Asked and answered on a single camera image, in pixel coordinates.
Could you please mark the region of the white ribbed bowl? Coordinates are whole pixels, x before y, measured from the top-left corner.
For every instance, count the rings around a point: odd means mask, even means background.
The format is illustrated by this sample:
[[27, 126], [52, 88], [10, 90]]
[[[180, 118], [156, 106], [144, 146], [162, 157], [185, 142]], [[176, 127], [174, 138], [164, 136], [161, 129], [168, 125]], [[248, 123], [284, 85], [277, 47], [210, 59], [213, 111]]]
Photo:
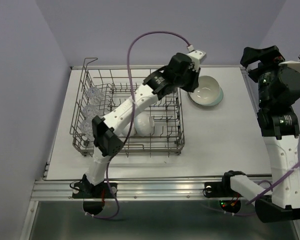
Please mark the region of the white ribbed bowl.
[[139, 136], [145, 137], [153, 132], [155, 121], [150, 115], [140, 113], [134, 118], [134, 127]]
[[130, 134], [129, 134], [130, 137], [133, 137], [133, 136], [137, 133], [137, 131], [136, 131], [134, 125], [131, 127], [131, 130], [129, 130], [129, 129], [130, 129], [130, 126], [129, 126], [129, 125], [127, 125], [127, 126], [123, 129], [122, 135], [123, 135], [124, 137], [126, 137], [126, 136], [128, 135], [128, 133], [130, 133]]
[[208, 105], [217, 99], [220, 88], [215, 78], [203, 75], [198, 78], [198, 87], [191, 93], [191, 97], [199, 104]]

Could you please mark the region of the light green flower plate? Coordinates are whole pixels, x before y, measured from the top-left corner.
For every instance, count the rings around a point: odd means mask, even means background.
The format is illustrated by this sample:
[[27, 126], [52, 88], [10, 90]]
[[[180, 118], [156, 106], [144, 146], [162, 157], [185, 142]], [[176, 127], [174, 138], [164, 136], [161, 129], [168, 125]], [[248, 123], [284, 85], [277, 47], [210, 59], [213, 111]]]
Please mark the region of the light green flower plate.
[[217, 99], [210, 104], [199, 104], [197, 101], [195, 101], [192, 97], [191, 97], [191, 92], [187, 93], [187, 97], [190, 100], [190, 102], [195, 105], [196, 107], [199, 108], [214, 108], [216, 107], [218, 104], [220, 104], [222, 102], [222, 100], [224, 99], [224, 92], [223, 89], [220, 88], [220, 92], [219, 92], [219, 96], [217, 97]]

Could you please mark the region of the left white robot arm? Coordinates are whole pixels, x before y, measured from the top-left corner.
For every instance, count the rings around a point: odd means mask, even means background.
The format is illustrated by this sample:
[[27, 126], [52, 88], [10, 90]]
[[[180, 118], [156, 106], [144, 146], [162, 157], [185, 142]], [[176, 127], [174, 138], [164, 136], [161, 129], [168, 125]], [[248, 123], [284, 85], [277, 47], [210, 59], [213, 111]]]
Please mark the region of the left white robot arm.
[[193, 92], [199, 85], [200, 65], [206, 57], [207, 54], [201, 50], [193, 50], [187, 54], [176, 53], [168, 65], [148, 75], [115, 110], [92, 119], [93, 162], [81, 181], [73, 185], [74, 190], [87, 193], [90, 197], [101, 193], [101, 183], [105, 180], [110, 161], [125, 145], [119, 138], [124, 128], [146, 108], [175, 89]]

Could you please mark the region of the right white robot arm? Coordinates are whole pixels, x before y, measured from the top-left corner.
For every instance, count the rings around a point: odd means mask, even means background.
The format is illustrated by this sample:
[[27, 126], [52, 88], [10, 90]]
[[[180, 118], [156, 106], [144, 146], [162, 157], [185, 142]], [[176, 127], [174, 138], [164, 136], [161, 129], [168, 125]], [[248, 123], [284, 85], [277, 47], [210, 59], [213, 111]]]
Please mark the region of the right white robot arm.
[[277, 46], [246, 47], [240, 64], [258, 85], [257, 121], [270, 160], [272, 184], [268, 188], [250, 180], [241, 171], [224, 173], [221, 192], [234, 192], [254, 206], [263, 223], [300, 220], [299, 120], [293, 104], [300, 99], [300, 55], [285, 60]]

